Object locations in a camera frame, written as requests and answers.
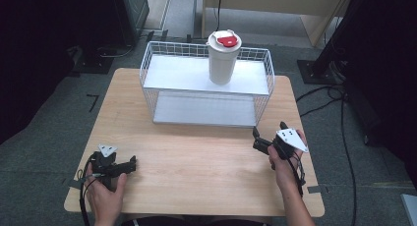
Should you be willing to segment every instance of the forearm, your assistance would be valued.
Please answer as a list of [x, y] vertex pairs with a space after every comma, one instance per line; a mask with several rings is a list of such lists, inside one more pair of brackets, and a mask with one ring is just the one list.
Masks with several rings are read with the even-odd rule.
[[315, 225], [297, 188], [281, 190], [288, 225]]

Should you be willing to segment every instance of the person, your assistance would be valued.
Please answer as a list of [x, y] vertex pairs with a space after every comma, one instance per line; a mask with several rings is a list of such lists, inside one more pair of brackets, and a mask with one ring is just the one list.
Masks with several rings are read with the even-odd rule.
[[[298, 135], [304, 144], [307, 144], [304, 134], [297, 130]], [[290, 168], [289, 163], [286, 160], [279, 158], [273, 146], [268, 147], [269, 162], [275, 165], [275, 177], [276, 183], [279, 186], [285, 209], [285, 215], [288, 225], [315, 225], [312, 217], [310, 216], [307, 207], [302, 200], [297, 184]], [[295, 150], [295, 153], [301, 158], [302, 151], [299, 149]], [[298, 166], [296, 158], [291, 158], [294, 167]], [[88, 167], [87, 175], [92, 173], [91, 164]], [[95, 181], [94, 177], [89, 177], [85, 185], [89, 186], [87, 191], [87, 197], [89, 199], [89, 205], [91, 211], [94, 214], [95, 222], [94, 226], [113, 226], [119, 217], [123, 205], [123, 195], [127, 182], [127, 175], [121, 174], [117, 180], [117, 186], [115, 192], [107, 190], [104, 185], [99, 181]], [[129, 223], [126, 222], [123, 225], [193, 225], [185, 220], [178, 218], [169, 218], [165, 216], [159, 217], [148, 217], [138, 219], [141, 223]], [[249, 221], [245, 219], [224, 219], [224, 220], [213, 220], [209, 226], [220, 226], [220, 225], [264, 225], [257, 221]]]

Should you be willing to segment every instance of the hand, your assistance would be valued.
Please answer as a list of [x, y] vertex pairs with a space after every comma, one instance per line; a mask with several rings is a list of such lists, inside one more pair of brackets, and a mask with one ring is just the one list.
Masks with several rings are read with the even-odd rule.
[[[303, 143], [307, 145], [306, 137], [304, 136], [303, 132], [297, 130], [297, 134], [300, 136]], [[270, 164], [275, 164], [276, 183], [278, 184], [281, 191], [286, 192], [294, 189], [297, 190], [297, 183], [288, 161], [279, 158], [278, 153], [272, 145], [268, 147], [268, 152]], [[297, 153], [297, 155], [301, 158], [303, 151], [295, 148], [295, 153]], [[290, 160], [294, 168], [297, 169], [298, 161], [296, 158], [298, 157], [295, 154], [293, 156], [295, 158], [290, 158]]]
[[[91, 163], [87, 169], [86, 176], [90, 174], [92, 174]], [[104, 185], [94, 179], [95, 177], [89, 177], [85, 182], [86, 187], [92, 182], [87, 191], [87, 198], [95, 216], [94, 225], [114, 225], [122, 211], [127, 176], [125, 173], [120, 175], [117, 181], [117, 189], [114, 193], [107, 190]]]

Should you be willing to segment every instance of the desk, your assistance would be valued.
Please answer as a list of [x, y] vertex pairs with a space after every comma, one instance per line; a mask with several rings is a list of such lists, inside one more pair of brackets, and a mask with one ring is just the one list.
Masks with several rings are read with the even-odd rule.
[[[332, 19], [345, 11], [347, 3], [348, 0], [221, 0], [221, 9], [301, 15], [310, 42], [316, 46]], [[206, 8], [217, 7], [218, 0], [203, 0], [202, 37], [206, 34]], [[231, 29], [239, 34], [238, 28]]]
[[[291, 84], [276, 77], [259, 131], [272, 139], [280, 121], [302, 128]], [[284, 215], [268, 157], [253, 149], [252, 129], [162, 125], [151, 121], [138, 69], [118, 69], [89, 137], [80, 169], [99, 143], [119, 147], [116, 162], [138, 158], [128, 176], [125, 213]], [[309, 194], [317, 179], [303, 155], [304, 202], [313, 216], [325, 213], [322, 196]], [[65, 209], [80, 211], [79, 190], [70, 189]]]

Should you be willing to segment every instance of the wooden tabletop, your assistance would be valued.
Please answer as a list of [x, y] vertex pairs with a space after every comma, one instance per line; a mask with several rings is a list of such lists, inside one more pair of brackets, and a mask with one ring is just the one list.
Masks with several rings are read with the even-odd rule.
[[[274, 92], [258, 130], [272, 140], [280, 121], [302, 130], [290, 80], [275, 77]], [[136, 155], [128, 175], [125, 213], [285, 215], [268, 156], [253, 149], [252, 129], [154, 124], [138, 69], [118, 69], [104, 98], [79, 169], [97, 146], [117, 146], [116, 163]], [[322, 196], [309, 194], [317, 179], [309, 153], [302, 157], [307, 184], [303, 200], [314, 217], [325, 213]], [[79, 190], [70, 189], [65, 209], [80, 211]]]

